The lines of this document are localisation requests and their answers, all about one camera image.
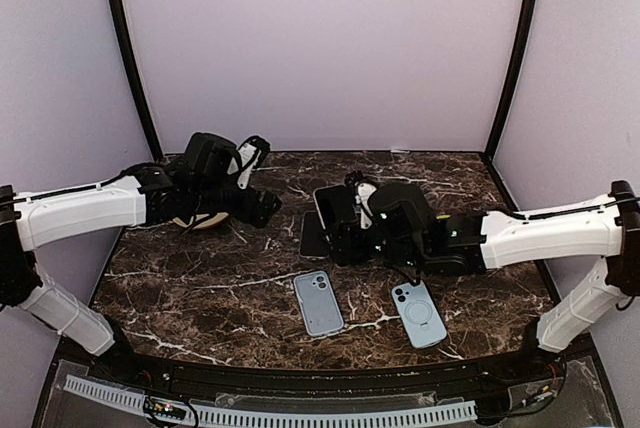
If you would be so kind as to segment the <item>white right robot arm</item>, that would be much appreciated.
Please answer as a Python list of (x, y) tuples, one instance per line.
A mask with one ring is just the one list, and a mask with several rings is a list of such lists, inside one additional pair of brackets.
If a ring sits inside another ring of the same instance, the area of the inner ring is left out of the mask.
[(318, 190), (323, 242), (340, 266), (379, 257), (417, 275), (484, 274), (522, 262), (574, 256), (597, 261), (554, 308), (532, 322), (528, 345), (510, 361), (521, 382), (534, 380), (584, 330), (622, 300), (639, 296), (639, 199), (625, 180), (591, 200), (524, 212), (437, 213), (412, 183), (378, 185), (354, 172)]

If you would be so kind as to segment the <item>grey-blue phone case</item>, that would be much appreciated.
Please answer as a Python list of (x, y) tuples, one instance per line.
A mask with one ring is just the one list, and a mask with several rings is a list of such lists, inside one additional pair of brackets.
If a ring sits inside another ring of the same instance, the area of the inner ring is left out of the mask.
[(294, 278), (293, 286), (309, 336), (330, 335), (344, 328), (344, 320), (326, 272), (299, 275)]

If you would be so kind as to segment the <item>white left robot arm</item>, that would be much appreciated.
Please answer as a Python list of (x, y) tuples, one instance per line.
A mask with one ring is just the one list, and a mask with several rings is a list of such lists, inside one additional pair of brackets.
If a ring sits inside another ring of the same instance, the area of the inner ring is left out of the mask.
[(90, 309), (37, 263), (37, 249), (75, 236), (118, 227), (156, 226), (180, 220), (192, 229), (225, 213), (265, 227), (279, 198), (250, 185), (270, 152), (252, 136), (241, 145), (195, 133), (185, 151), (162, 165), (140, 163), (93, 184), (48, 192), (1, 189), (1, 305), (17, 307), (100, 357), (120, 384), (141, 375), (140, 360), (117, 324)]

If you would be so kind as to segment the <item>purple-edged black phone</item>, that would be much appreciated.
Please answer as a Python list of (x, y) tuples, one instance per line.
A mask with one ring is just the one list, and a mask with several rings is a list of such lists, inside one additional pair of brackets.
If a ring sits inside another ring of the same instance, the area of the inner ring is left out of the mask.
[(323, 259), (328, 256), (323, 228), (315, 211), (307, 211), (303, 215), (299, 254), (309, 259)]

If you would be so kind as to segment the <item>white-backed phone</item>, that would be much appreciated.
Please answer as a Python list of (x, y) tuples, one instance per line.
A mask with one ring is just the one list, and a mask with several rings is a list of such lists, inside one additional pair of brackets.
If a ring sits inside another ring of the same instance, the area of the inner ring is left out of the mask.
[(344, 185), (334, 185), (316, 189), (313, 199), (321, 227), (324, 230), (341, 223), (352, 223), (358, 220), (353, 197)]

